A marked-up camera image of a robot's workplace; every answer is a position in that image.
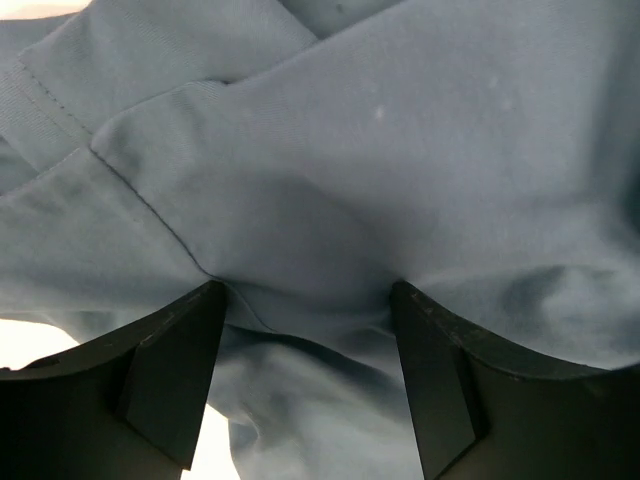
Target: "stitching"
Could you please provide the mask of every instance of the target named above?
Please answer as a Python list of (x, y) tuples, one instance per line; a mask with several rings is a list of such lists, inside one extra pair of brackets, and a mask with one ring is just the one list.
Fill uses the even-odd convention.
[(92, 135), (91, 131), (85, 127), (82, 122), (80, 120), (78, 120), (71, 112), (69, 112), (69, 110), (67, 110), (65, 108), (64, 105), (62, 105), (58, 99), (56, 97), (53, 96), (53, 94), (49, 91), (49, 89), (47, 87), (45, 87), (40, 80), (38, 80), (33, 73), (31, 73), (31, 71), (27, 68), (26, 65), (24, 64), (20, 64), (22, 67), (22, 71), (24, 71), (25, 73), (27, 73), (27, 75), (29, 75), (29, 77), (40, 87), (40, 89), (44, 92), (44, 94), (53, 102), (55, 103), (58, 108), (60, 110), (62, 110), (62, 113), (64, 113), (66, 116), (68, 116), (69, 118), (71, 118), (75, 123), (78, 124), (78, 126), (87, 134)]
[(271, 328), (269, 325), (267, 325), (265, 322), (262, 321), (262, 319), (256, 314), (255, 310), (251, 307), (251, 305), (249, 305), (249, 302), (247, 302), (247, 300), (244, 298), (244, 296), (233, 286), (229, 285), (227, 282), (225, 282), (224, 280), (222, 280), (221, 278), (216, 277), (215, 275), (210, 274), (209, 272), (207, 272), (202, 265), (200, 265), (200, 263), (198, 262), (198, 260), (196, 260), (195, 256), (193, 255), (193, 253), (191, 253), (191, 250), (189, 250), (189, 247), (187, 247), (187, 245), (185, 244), (185, 242), (182, 240), (182, 238), (180, 238), (180, 236), (177, 234), (177, 232), (160, 216), (160, 214), (158, 214), (158, 212), (149, 204), (149, 202), (147, 202), (144, 197), (142, 197), (142, 195), (140, 195), (140, 193), (133, 188), (133, 186), (129, 183), (129, 181), (124, 178), (120, 172), (118, 172), (115, 168), (113, 168), (111, 165), (109, 165), (109, 163), (106, 162), (106, 160), (104, 158), (102, 158), (100, 156), (100, 154), (98, 154), (98, 152), (96, 152), (95, 150), (93, 150), (90, 146), (86, 147), (89, 152), (91, 152), (105, 167), (107, 167), (109, 169), (109, 171), (111, 171), (117, 178), (120, 179), (120, 181), (122, 183), (124, 183), (127, 188), (129, 190), (131, 190), (134, 195), (140, 200), (140, 202), (142, 202), (147, 209), (149, 209), (150, 212), (153, 213), (153, 215), (160, 221), (160, 223), (162, 223), (162, 225), (171, 233), (171, 235), (173, 236), (173, 238), (175, 238), (175, 240), (180, 244), (180, 246), (182, 247), (182, 249), (186, 252), (187, 256), (191, 259), (191, 261), (193, 262), (193, 264), (196, 266), (196, 268), (198, 268), (198, 270), (200, 270), (202, 273), (204, 273), (206, 276), (210, 277), (213, 280), (217, 280), (219, 282), (224, 283), (227, 288), (229, 288), (230, 290), (232, 290), (237, 296), (238, 298), (242, 301), (242, 303), (244, 304), (244, 306), (249, 310), (250, 314), (253, 316), (253, 318), (265, 329), (269, 330), (272, 333), (280, 333), (277, 330), (274, 330), (273, 328)]
[(48, 177), (52, 172), (54, 172), (55, 170), (61, 168), (63, 165), (65, 165), (67, 163), (67, 161), (77, 151), (78, 151), (78, 149), (76, 148), (73, 152), (71, 152), (69, 155), (64, 157), (61, 161), (59, 161), (55, 165), (53, 165), (53, 166), (51, 166), (51, 167), (39, 172), (38, 175), (36, 175), (35, 177), (33, 177), (30, 180), (27, 180), (25, 183), (23, 183), (19, 187), (14, 188), (13, 190), (9, 190), (7, 193), (5, 193), (3, 195), (0, 195), (0, 202), (1, 202), (0, 203), (0, 208), (5, 204), (5, 202), (11, 200), (12, 197), (16, 197), (16, 196), (20, 195), (22, 192), (27, 190), (33, 184), (36, 184), (36, 183), (42, 181), (45, 177)]

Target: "garment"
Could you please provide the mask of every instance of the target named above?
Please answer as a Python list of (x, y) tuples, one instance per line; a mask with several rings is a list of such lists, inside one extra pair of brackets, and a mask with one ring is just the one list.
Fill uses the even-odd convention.
[(224, 281), (210, 401), (245, 480), (421, 478), (399, 279), (640, 359), (640, 7), (374, 3), (97, 0), (0, 67), (33, 169), (0, 197), (0, 312), (84, 341)]

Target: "white background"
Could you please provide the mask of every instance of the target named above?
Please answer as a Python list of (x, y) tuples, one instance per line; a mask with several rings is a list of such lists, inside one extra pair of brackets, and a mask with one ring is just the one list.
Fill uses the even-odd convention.
[[(88, 0), (0, 0), (0, 19), (62, 15), (87, 3)], [(0, 319), (0, 367), (22, 368), (75, 345), (71, 337), (55, 327)], [(193, 468), (184, 472), (182, 479), (238, 480), (229, 453), (227, 420), (211, 407), (205, 411)]]

